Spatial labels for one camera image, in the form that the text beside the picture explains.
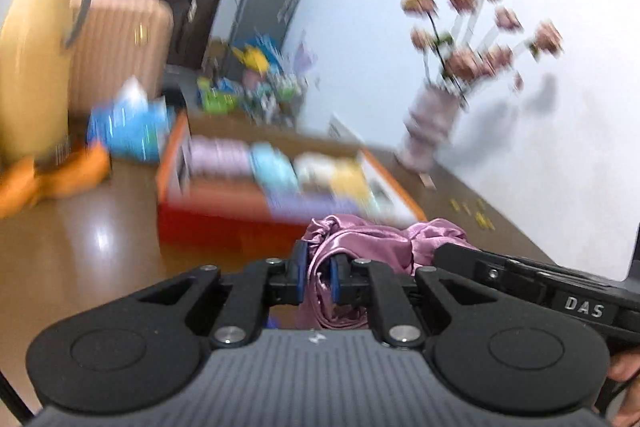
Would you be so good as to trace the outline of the person's right hand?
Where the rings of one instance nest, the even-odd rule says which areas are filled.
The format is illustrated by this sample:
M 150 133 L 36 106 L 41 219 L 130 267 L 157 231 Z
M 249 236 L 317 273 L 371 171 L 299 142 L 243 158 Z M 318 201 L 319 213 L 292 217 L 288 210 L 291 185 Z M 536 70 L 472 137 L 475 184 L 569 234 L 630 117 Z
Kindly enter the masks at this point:
M 620 352 L 612 358 L 608 378 L 619 383 L 628 383 L 626 397 L 611 421 L 615 427 L 631 427 L 639 424 L 639 367 L 640 353 L 638 348 Z

